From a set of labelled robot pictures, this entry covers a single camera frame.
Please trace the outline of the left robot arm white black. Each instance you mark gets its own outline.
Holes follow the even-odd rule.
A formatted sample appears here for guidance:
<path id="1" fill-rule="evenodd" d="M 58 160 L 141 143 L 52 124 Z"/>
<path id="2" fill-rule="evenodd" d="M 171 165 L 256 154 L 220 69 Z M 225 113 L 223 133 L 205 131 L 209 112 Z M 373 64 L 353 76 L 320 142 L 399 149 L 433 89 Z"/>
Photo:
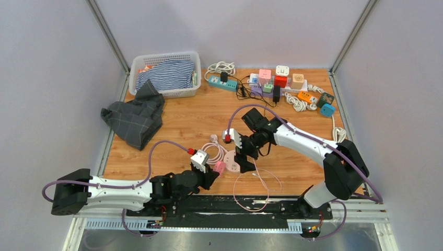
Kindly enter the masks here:
<path id="1" fill-rule="evenodd" d="M 209 190 L 220 172 L 195 166 L 180 174 L 168 173 L 143 180 L 115 180 L 92 176 L 86 168 L 78 169 L 53 182 L 55 186 L 51 214 L 73 215 L 95 208 L 143 211 L 156 215 L 160 207 L 185 200 L 201 189 Z"/>

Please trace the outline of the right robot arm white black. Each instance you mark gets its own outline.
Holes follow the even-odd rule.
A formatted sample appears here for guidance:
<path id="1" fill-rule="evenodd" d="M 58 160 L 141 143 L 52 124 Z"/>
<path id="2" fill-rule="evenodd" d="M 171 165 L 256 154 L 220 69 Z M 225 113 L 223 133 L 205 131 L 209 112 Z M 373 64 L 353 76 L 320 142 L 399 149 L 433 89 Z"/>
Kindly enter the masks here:
<path id="1" fill-rule="evenodd" d="M 248 158 L 257 160 L 260 149 L 266 145 L 278 145 L 294 150 L 323 168 L 324 181 L 307 188 L 289 210 L 304 219 L 320 214 L 322 206 L 340 199 L 348 200 L 363 183 L 367 182 L 369 170 L 352 141 L 335 142 L 305 132 L 287 120 L 275 115 L 271 120 L 258 111 L 258 105 L 242 116 L 252 131 L 247 136 L 238 133 L 231 125 L 223 132 L 225 143 L 236 145 L 235 162 L 241 173 L 256 169 Z"/>

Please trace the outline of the pink cube adapter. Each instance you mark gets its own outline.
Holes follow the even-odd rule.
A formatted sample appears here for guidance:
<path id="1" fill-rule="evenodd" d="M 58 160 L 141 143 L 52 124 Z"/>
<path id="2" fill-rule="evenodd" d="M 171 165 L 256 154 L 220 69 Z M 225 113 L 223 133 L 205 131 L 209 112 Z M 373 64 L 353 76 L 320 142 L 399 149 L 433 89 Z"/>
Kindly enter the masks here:
<path id="1" fill-rule="evenodd" d="M 226 163 L 223 161 L 217 161 L 213 170 L 219 174 L 222 174 L 226 168 Z"/>

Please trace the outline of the round pink power strip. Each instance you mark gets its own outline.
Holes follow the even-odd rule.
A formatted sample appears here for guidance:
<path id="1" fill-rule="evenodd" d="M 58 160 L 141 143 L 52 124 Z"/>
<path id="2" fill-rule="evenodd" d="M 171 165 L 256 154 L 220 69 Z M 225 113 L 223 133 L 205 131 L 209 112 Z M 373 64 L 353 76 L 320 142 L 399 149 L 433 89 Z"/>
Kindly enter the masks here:
<path id="1" fill-rule="evenodd" d="M 235 156 L 236 156 L 235 150 L 228 151 L 223 158 L 223 162 L 226 164 L 225 169 L 227 171 L 229 171 L 231 173 L 239 174 L 240 173 L 240 166 L 237 162 L 235 162 Z"/>

